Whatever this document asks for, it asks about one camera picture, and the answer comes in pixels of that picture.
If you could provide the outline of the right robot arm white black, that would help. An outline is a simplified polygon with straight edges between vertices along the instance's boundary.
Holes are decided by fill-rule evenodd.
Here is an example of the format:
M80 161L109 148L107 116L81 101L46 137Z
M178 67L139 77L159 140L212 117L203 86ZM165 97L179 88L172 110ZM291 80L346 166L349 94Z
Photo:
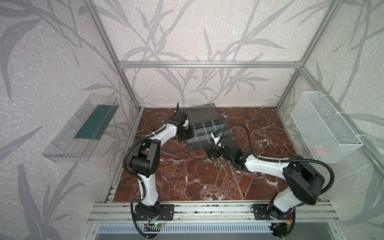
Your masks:
M223 158L239 171L261 173L283 179L288 187L277 193L267 206L270 218L277 220L299 204L315 205L318 197L335 182L335 173L326 163L306 160L299 155L272 159L244 153L229 137L212 134L215 146L207 150L210 158Z

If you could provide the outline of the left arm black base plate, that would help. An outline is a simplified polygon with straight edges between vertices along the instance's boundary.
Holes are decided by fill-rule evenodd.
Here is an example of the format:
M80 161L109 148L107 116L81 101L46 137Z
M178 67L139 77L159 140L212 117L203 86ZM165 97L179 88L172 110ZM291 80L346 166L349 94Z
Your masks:
M157 219L160 221L172 221L175 213L175 205L160 204L156 206L146 206L139 204L134 209L136 221L146 221Z

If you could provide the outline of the grey compartment organizer box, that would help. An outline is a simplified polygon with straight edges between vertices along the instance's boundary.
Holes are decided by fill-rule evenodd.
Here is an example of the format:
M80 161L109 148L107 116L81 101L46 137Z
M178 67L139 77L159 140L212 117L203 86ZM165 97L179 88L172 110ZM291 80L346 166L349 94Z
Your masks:
M224 121L215 104L199 105L183 109L190 120L194 136L187 140L189 151L209 149L215 146L211 133L222 132L225 129Z

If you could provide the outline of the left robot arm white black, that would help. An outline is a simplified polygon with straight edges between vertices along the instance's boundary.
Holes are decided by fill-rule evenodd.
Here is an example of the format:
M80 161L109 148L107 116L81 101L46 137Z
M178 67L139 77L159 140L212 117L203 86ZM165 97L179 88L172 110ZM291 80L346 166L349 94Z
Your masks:
M153 218L160 214L160 200L156 187L155 173L160 165L161 147L171 138L179 141L192 138L193 129L186 113L176 110L174 115L155 132L136 141L123 158L123 170L136 178L141 198L132 211L144 218Z

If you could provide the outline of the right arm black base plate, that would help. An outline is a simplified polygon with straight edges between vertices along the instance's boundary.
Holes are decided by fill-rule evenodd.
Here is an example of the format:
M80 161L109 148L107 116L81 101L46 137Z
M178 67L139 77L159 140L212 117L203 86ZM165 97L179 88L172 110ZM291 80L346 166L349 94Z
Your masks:
M290 208L287 212L281 212L275 208L270 209L269 204L253 204L251 212L256 220L288 222L291 220L294 210Z

